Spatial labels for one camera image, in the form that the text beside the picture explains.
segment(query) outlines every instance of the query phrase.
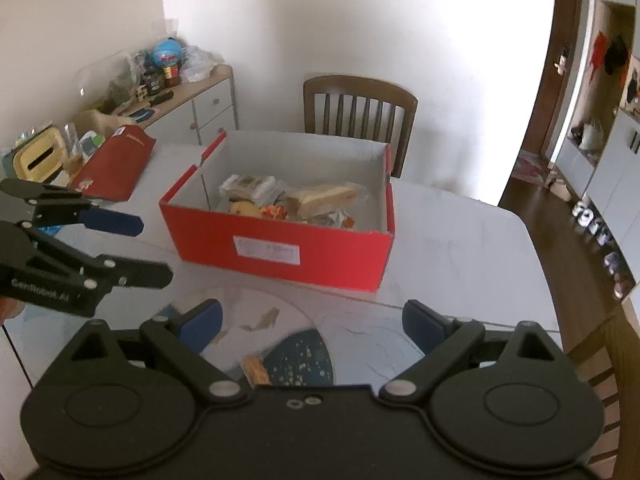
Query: food package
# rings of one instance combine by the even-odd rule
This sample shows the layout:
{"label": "food package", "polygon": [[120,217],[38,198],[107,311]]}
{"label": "food package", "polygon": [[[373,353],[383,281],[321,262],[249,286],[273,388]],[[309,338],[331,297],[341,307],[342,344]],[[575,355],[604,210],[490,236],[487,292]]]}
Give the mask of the food package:
{"label": "food package", "polygon": [[213,54],[197,46],[184,48],[182,54],[185,61],[180,69],[180,81],[183,83],[195,83],[206,79],[218,64]]}
{"label": "food package", "polygon": [[333,227],[335,229],[353,229],[356,222],[344,211],[333,211],[331,213],[313,216],[308,221],[305,221],[305,223],[320,227]]}
{"label": "food package", "polygon": [[307,220],[353,206],[366,196],[367,189],[353,182],[322,184],[289,191],[284,206],[290,216]]}
{"label": "food package", "polygon": [[232,202],[231,206],[229,207],[229,212],[232,215],[262,218],[262,212],[260,211],[260,208],[253,202],[249,202],[248,200],[239,200],[238,202]]}
{"label": "food package", "polygon": [[248,200],[258,207],[273,204],[281,192],[276,188],[276,179],[272,176],[233,174],[220,186],[223,198],[232,202]]}

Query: blue gripper pad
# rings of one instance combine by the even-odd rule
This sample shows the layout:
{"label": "blue gripper pad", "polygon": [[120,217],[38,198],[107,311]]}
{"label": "blue gripper pad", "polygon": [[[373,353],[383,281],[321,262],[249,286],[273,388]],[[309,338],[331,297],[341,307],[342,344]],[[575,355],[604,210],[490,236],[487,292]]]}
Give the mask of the blue gripper pad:
{"label": "blue gripper pad", "polygon": [[222,329],[222,305],[218,300],[203,301],[172,319],[169,328],[185,346],[200,354]]}
{"label": "blue gripper pad", "polygon": [[402,310],[402,329],[428,355],[454,331],[452,321],[417,300],[407,301]]}
{"label": "blue gripper pad", "polygon": [[84,209],[80,212],[78,220],[84,224],[85,227],[94,231],[103,231],[105,233],[131,237],[138,236],[145,228],[139,216],[111,211],[110,209],[101,209],[99,207]]}

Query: plastic bag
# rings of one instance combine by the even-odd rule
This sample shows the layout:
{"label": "plastic bag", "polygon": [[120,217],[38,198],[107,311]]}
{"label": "plastic bag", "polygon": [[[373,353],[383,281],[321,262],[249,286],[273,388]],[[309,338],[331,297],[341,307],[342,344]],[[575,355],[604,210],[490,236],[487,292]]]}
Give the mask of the plastic bag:
{"label": "plastic bag", "polygon": [[599,120],[593,120],[593,124],[584,125],[584,133],[580,142],[580,149],[586,152],[600,152],[604,149],[604,131]]}
{"label": "plastic bag", "polygon": [[154,48],[152,59],[156,66],[164,68],[182,62],[182,47],[173,38],[163,41]]}
{"label": "plastic bag", "polygon": [[353,182],[322,184],[289,191],[284,206],[290,217],[306,220],[351,207],[367,196],[367,188]]}
{"label": "plastic bag", "polygon": [[119,52],[81,69],[76,85],[82,110],[118,114],[133,102],[138,69],[129,54]]}
{"label": "plastic bag", "polygon": [[320,227],[331,227],[333,229],[353,229],[356,225],[355,220],[344,211],[333,211],[331,213],[313,216],[309,220],[305,220],[305,223]]}
{"label": "plastic bag", "polygon": [[206,79],[218,64],[213,54],[205,52],[197,46],[184,48],[182,58],[184,63],[180,69],[180,81],[183,83],[195,83]]}
{"label": "plastic bag", "polygon": [[233,174],[220,186],[220,196],[232,202],[247,200],[258,208],[271,205],[286,190],[286,185],[272,176]]}

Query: white label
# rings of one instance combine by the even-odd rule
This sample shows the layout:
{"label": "white label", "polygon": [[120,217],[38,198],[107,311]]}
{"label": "white label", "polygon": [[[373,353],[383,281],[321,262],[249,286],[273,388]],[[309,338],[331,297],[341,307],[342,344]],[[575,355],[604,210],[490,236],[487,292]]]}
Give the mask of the white label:
{"label": "white label", "polygon": [[297,245],[279,244],[243,236],[234,236],[234,244],[236,245],[238,256],[280,264],[300,264],[300,246]]}

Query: hand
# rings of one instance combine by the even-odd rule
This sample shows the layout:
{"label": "hand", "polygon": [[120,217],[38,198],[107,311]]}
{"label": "hand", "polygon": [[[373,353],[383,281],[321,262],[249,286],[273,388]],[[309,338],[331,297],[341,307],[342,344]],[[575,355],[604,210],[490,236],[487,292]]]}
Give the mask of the hand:
{"label": "hand", "polygon": [[0,325],[7,319],[18,316],[24,310],[24,303],[9,298],[0,298]]}

